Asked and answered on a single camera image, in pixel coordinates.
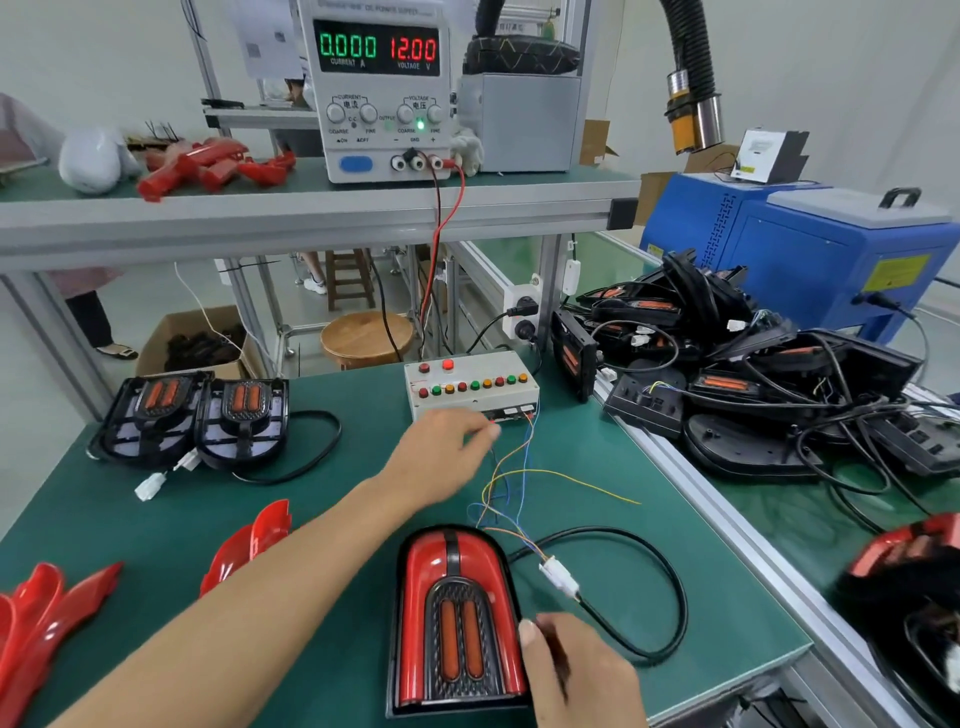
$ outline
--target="yellow warning label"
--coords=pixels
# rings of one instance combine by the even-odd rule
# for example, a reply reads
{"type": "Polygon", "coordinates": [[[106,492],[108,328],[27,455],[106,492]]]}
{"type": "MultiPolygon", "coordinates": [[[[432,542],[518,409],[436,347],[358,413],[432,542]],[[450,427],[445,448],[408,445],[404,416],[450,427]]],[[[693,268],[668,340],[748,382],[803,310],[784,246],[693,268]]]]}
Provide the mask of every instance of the yellow warning label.
{"type": "Polygon", "coordinates": [[[888,291],[913,285],[924,271],[929,255],[911,255],[910,257],[891,257],[881,260],[863,286],[863,291],[888,291]]]}

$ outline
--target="blue machine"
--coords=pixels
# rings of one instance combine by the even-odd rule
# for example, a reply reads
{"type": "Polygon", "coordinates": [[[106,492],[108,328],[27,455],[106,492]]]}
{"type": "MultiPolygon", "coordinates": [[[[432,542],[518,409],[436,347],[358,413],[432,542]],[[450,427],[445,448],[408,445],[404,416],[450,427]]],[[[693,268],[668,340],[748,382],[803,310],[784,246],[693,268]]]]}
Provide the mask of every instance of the blue machine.
{"type": "Polygon", "coordinates": [[[712,270],[745,265],[743,289],[764,308],[801,328],[843,329],[886,344],[903,316],[853,301],[881,291],[912,309],[960,240],[947,212],[917,204],[919,190],[906,191],[901,204],[890,193],[881,200],[819,184],[676,175],[640,249],[660,256],[695,248],[697,265],[712,270]]]}

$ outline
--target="gray metal box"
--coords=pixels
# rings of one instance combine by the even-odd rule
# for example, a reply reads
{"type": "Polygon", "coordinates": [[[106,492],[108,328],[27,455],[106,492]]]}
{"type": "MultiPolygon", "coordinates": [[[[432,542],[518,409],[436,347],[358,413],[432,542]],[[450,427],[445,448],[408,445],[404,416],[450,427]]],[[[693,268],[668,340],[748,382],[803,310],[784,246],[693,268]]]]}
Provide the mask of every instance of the gray metal box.
{"type": "Polygon", "coordinates": [[[481,73],[461,76],[457,115],[483,142],[484,172],[566,172],[579,103],[579,76],[481,73]]]}

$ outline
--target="person's leg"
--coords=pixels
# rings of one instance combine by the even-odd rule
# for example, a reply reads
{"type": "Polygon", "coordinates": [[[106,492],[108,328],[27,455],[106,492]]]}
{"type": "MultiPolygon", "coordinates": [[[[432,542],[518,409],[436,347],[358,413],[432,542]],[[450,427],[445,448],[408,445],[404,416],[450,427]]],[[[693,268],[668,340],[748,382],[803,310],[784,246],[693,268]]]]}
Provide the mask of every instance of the person's leg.
{"type": "Polygon", "coordinates": [[[110,321],[96,291],[66,299],[66,305],[91,347],[118,359],[136,359],[137,354],[133,349],[113,343],[110,321]]]}
{"type": "Polygon", "coordinates": [[[303,287],[321,296],[326,293],[326,278],[324,269],[320,267],[320,256],[316,253],[301,253],[300,260],[310,269],[310,279],[303,282],[303,287]]]}

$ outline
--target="round stool seat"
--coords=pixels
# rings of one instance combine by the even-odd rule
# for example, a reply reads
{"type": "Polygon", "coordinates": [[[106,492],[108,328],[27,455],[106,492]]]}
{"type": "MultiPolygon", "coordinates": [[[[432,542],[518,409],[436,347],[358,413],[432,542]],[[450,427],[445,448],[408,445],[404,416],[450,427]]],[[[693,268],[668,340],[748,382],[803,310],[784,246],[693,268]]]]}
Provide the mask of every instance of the round stool seat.
{"type": "MultiPolygon", "coordinates": [[[[405,316],[387,314],[390,333],[403,355],[414,340],[414,327],[405,316]]],[[[348,313],[331,321],[320,332],[320,343],[326,355],[341,369],[363,369],[396,362],[396,353],[383,327],[380,311],[348,313]]]]}

